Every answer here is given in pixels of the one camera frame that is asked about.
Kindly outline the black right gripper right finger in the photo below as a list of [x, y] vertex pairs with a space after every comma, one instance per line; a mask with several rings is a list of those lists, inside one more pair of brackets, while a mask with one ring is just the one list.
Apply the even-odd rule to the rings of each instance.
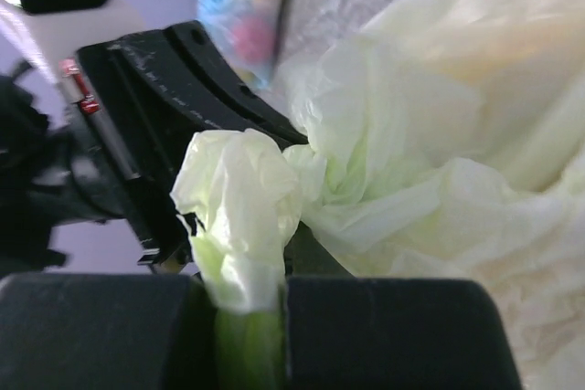
[[466, 279], [355, 278], [300, 226], [285, 251], [289, 389], [517, 389], [487, 291]]

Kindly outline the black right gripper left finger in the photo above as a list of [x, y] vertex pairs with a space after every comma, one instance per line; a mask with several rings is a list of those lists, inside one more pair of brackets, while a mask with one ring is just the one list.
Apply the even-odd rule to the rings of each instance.
[[214, 317], [184, 275], [14, 274], [1, 282], [1, 386], [216, 389]]

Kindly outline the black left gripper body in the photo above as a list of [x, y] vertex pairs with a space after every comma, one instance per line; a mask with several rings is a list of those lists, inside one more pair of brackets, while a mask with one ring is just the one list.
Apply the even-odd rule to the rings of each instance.
[[35, 97], [19, 84], [31, 64], [1, 76], [1, 269], [62, 267], [50, 248], [54, 227], [124, 219], [142, 224], [106, 143], [73, 105], [53, 129]]

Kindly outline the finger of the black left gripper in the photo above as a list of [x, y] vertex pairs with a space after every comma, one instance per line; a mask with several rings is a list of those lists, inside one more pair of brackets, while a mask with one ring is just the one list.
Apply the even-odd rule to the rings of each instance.
[[192, 136], [247, 129], [281, 148], [306, 143], [234, 73], [197, 21], [76, 51], [75, 138], [105, 190], [93, 201], [128, 222], [143, 266], [188, 259], [169, 194]]

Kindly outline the pale green plastic bag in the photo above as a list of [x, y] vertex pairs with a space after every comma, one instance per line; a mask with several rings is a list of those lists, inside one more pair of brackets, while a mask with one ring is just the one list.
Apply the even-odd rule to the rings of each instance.
[[307, 144], [199, 132], [171, 193], [221, 384], [279, 386], [283, 251], [306, 224], [360, 277], [479, 281], [524, 388], [581, 389], [584, 0], [397, 0], [281, 78]]

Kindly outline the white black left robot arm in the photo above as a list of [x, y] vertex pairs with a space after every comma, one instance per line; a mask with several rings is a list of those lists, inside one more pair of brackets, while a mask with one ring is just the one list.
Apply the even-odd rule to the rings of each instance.
[[[203, 27], [143, 31], [110, 0], [1, 0], [22, 64], [1, 78], [1, 288], [31, 310], [1, 308], [4, 389], [209, 389], [216, 313], [200, 283], [166, 276], [187, 261], [169, 191], [186, 146], [206, 129], [254, 129], [303, 142], [230, 69]], [[46, 268], [54, 227], [129, 222], [154, 275]]]

